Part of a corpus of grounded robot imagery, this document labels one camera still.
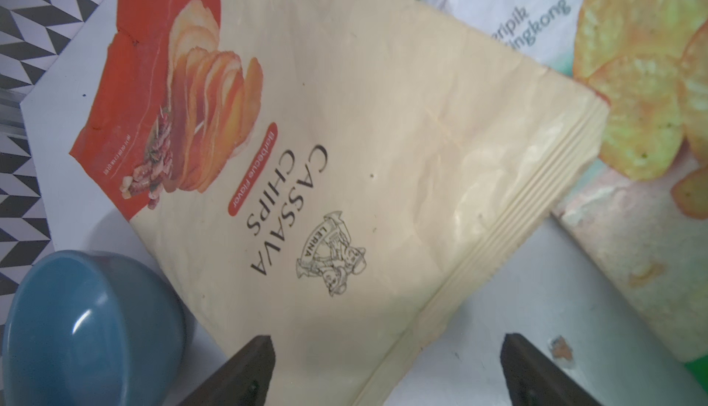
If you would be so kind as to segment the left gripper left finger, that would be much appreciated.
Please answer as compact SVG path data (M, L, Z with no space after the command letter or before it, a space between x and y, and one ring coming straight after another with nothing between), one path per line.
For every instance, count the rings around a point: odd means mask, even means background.
M190 393L180 406L264 406L275 365L271 337L256 336Z

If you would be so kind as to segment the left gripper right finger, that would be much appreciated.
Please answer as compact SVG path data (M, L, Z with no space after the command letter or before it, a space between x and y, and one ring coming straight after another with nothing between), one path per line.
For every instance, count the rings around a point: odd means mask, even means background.
M504 336L500 361L512 406L600 406L522 334Z

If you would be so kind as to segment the orange white chips bag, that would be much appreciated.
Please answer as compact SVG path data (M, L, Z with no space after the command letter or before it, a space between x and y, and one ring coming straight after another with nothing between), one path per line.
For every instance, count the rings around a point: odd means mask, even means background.
M380 405L595 159L607 103L419 0L118 0L72 155L270 405Z

